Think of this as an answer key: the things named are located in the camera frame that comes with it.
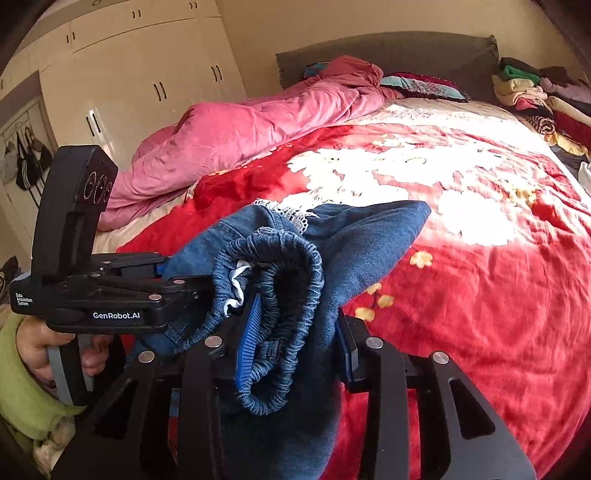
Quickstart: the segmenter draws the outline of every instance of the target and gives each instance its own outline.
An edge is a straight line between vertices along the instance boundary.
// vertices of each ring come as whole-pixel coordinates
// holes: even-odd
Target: black handbag
[[[38,162],[39,166],[41,167],[41,171],[45,172],[49,167],[51,167],[53,155],[51,155],[51,152],[45,146],[45,144],[35,137],[35,134],[29,127],[26,127],[25,129],[25,138],[27,140],[29,150],[33,150],[41,154]]]
[[[37,161],[37,158],[32,150],[28,150],[22,144],[21,137],[17,132],[17,150],[18,150],[18,174],[17,174],[17,186],[21,190],[28,190],[31,193],[31,197],[35,202],[35,205],[39,207],[39,201],[33,195],[31,189],[35,187],[39,198],[41,198],[41,190],[37,186],[37,182],[41,177],[41,167]]]

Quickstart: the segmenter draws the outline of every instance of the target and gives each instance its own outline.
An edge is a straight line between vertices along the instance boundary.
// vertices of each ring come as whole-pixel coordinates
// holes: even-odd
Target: wall
[[[573,75],[582,75],[561,34],[532,0],[217,0],[217,4],[249,96],[280,90],[275,53],[384,31],[493,34],[502,56],[535,67],[563,65]]]
[[[23,270],[29,269],[31,259],[23,250],[12,228],[8,225],[4,212],[0,209],[0,267],[13,255],[17,256]]]

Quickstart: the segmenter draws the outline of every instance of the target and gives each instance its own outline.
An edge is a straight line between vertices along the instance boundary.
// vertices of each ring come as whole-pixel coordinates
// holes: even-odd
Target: green folded cloth
[[[511,65],[507,65],[505,70],[501,72],[501,78],[506,82],[512,79],[530,79],[535,85],[539,85],[541,80],[537,75],[524,70],[516,69]]]

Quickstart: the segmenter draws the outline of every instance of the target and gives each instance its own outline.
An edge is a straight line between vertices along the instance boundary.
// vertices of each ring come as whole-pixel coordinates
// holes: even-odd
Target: bag strap
[[[18,157],[21,160],[26,160],[27,150],[25,149],[25,146],[22,144],[21,136],[18,134],[18,132],[17,132],[17,149],[18,149]]]
[[[35,136],[33,135],[33,131],[30,127],[25,127],[25,141],[27,142],[27,146],[29,150],[33,149],[33,139]]]

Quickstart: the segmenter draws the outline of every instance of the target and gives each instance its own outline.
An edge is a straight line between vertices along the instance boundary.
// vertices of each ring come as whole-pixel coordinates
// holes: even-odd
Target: white lace trim
[[[291,223],[294,224],[300,235],[303,235],[308,230],[308,219],[306,217],[318,217],[315,213],[306,212],[287,205],[274,202],[273,200],[256,199],[252,202],[253,205],[263,205],[270,211],[278,213],[279,215],[287,218]]]

